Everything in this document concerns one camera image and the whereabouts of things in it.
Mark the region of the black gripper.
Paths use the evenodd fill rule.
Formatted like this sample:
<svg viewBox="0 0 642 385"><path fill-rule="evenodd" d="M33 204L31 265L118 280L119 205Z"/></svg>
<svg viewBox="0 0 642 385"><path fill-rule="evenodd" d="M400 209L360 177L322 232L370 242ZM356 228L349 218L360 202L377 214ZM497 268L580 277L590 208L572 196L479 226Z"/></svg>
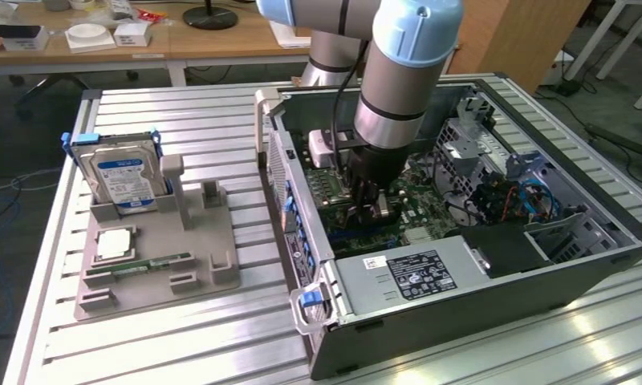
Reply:
<svg viewBox="0 0 642 385"><path fill-rule="evenodd" d="M352 148L348 153L346 183L358 212L377 201L380 190L389 188L405 162L405 148L382 149L369 145Z"/></svg>

